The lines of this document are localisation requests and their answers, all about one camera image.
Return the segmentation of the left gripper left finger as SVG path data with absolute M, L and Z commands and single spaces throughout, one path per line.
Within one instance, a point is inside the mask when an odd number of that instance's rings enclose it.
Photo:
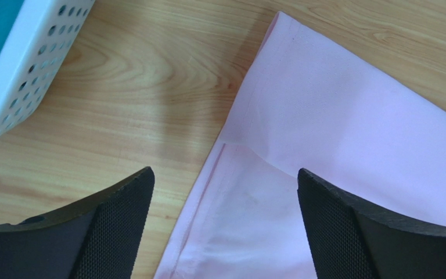
M 155 176 L 109 188 L 19 224 L 0 224 L 0 278 L 130 278 Z

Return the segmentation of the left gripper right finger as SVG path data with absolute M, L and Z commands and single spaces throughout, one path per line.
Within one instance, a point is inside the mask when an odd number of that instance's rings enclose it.
M 318 278 L 446 278 L 446 226 L 383 208 L 307 169 L 297 182 Z

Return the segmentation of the pink t shirt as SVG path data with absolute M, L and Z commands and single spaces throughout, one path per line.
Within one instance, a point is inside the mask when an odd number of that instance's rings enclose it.
M 278 12 L 155 277 L 315 278 L 302 168 L 446 226 L 446 112 Z

